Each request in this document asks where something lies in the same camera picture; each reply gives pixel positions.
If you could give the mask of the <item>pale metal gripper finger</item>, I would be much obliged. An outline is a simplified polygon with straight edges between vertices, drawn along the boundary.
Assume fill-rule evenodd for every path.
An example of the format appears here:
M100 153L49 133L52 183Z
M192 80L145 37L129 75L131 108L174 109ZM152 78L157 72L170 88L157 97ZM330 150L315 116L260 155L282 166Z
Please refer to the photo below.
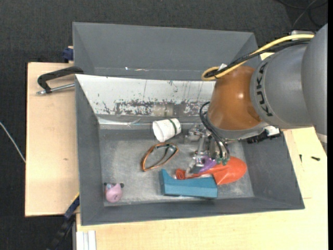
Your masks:
M187 169L185 170L185 177L186 178L191 178L193 175L196 173L196 163L191 162Z
M205 166L205 163L208 159L207 155L201 155L195 158L195 167L202 169Z

